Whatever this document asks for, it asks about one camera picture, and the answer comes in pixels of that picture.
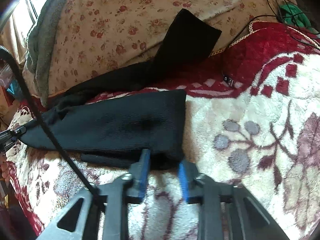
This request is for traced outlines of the beige floral quilt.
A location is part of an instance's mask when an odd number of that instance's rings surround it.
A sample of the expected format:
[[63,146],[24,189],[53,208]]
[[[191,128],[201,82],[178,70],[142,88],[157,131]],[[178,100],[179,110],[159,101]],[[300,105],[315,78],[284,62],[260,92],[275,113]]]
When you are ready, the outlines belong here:
[[[56,30],[48,97],[150,59],[181,9],[221,29],[216,49],[251,17],[270,12],[266,0],[67,0]],[[26,64],[23,77],[38,96]]]

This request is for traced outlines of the black knit pants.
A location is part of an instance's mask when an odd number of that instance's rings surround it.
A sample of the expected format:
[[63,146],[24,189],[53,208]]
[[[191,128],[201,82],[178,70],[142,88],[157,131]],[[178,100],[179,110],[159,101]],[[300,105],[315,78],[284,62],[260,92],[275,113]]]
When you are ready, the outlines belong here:
[[151,152],[151,167],[167,170],[183,158],[186,93],[144,92],[185,66],[205,60],[221,31],[182,9],[155,57],[80,83],[42,118],[65,151],[83,161],[128,168]]

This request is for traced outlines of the grey fleece garment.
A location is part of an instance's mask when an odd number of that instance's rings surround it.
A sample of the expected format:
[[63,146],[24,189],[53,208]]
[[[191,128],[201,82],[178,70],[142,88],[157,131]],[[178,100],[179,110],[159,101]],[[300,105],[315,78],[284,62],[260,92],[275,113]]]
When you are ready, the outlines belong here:
[[27,36],[26,68],[33,74],[35,90],[44,107],[49,95],[49,71],[57,25],[67,0],[46,0]]

